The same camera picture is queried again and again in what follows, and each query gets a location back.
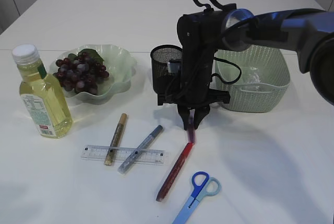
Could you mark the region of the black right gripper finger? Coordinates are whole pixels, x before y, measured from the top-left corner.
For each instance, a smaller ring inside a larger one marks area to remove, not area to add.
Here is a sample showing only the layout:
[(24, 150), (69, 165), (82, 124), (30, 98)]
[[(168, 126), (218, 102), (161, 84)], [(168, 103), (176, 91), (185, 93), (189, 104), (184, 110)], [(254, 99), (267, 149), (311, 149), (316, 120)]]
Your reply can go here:
[(177, 111), (179, 116), (182, 119), (183, 122), (183, 129), (186, 131), (189, 126), (189, 119), (191, 116), (191, 108), (183, 106), (183, 105), (178, 105), (177, 106)]
[(201, 121), (210, 113), (210, 106), (196, 108), (194, 112), (194, 129), (197, 129)]

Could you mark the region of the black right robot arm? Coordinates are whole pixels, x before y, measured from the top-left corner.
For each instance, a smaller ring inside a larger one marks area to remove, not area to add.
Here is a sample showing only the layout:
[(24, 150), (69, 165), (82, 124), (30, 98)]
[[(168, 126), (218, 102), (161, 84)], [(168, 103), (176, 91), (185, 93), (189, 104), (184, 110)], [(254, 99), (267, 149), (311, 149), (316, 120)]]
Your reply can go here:
[(318, 93), (333, 103), (333, 13), (320, 9), (284, 10), (253, 15), (246, 9), (202, 11), (177, 22), (180, 57), (175, 72), (152, 61), (153, 89), (158, 105), (176, 104), (187, 123), (195, 110), (194, 126), (209, 114), (210, 104), (227, 103), (227, 91), (210, 89), (218, 50), (241, 52), (252, 45), (296, 52), (301, 73), (309, 73)]

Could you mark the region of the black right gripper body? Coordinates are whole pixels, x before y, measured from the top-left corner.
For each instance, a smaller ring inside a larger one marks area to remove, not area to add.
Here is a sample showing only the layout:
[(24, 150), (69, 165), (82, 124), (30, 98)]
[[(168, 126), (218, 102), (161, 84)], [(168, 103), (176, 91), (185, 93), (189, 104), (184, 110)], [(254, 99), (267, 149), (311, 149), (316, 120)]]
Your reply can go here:
[(182, 49), (181, 69), (174, 74), (165, 93), (157, 94), (158, 105), (177, 104), (192, 109), (215, 102), (230, 102), (228, 91), (211, 89), (213, 60), (216, 49), (184, 51)]

